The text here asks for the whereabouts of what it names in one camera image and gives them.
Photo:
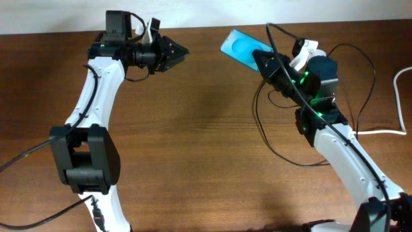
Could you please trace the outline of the blue Galaxy smartphone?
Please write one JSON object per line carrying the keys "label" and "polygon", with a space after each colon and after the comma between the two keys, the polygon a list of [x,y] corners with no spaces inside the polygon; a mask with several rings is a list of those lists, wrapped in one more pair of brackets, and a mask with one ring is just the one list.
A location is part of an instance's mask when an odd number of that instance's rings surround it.
{"label": "blue Galaxy smartphone", "polygon": [[259,72],[258,66],[254,60],[252,52],[261,50],[264,52],[273,52],[273,49],[265,43],[244,34],[243,32],[233,29],[220,47],[221,52],[244,64],[250,69]]}

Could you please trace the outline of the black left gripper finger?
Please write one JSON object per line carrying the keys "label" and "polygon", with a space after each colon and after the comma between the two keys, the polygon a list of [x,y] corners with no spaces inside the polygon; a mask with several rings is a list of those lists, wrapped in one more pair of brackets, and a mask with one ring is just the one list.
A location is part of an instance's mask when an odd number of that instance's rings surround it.
{"label": "black left gripper finger", "polygon": [[176,43],[170,37],[165,37],[165,40],[171,53],[175,55],[189,55],[189,50],[186,47]]}
{"label": "black left gripper finger", "polygon": [[177,57],[175,59],[166,59],[165,61],[162,62],[160,71],[166,72],[167,70],[170,70],[172,67],[176,66],[177,64],[182,63],[184,60],[185,60],[185,56]]}

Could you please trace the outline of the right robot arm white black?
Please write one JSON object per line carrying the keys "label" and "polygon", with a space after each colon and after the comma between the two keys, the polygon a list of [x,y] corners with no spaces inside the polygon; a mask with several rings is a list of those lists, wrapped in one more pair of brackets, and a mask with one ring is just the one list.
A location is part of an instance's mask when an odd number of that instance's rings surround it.
{"label": "right robot arm white black", "polygon": [[357,208],[350,225],[325,219],[303,224],[302,231],[411,231],[411,195],[372,161],[334,102],[337,62],[318,55],[299,73],[286,55],[261,50],[252,55],[264,80],[299,105],[300,134],[329,162]]}

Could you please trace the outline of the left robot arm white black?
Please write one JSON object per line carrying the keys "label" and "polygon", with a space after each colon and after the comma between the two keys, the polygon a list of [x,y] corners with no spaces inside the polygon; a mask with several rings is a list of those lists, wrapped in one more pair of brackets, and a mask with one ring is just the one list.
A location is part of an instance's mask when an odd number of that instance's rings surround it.
{"label": "left robot arm white black", "polygon": [[97,231],[133,229],[120,205],[120,155],[108,132],[115,97],[127,80],[128,68],[147,68],[149,75],[166,72],[189,54],[184,46],[160,35],[155,18],[133,37],[134,16],[127,11],[106,12],[106,29],[88,50],[88,74],[75,109],[63,126],[50,130],[59,178],[86,204]]}

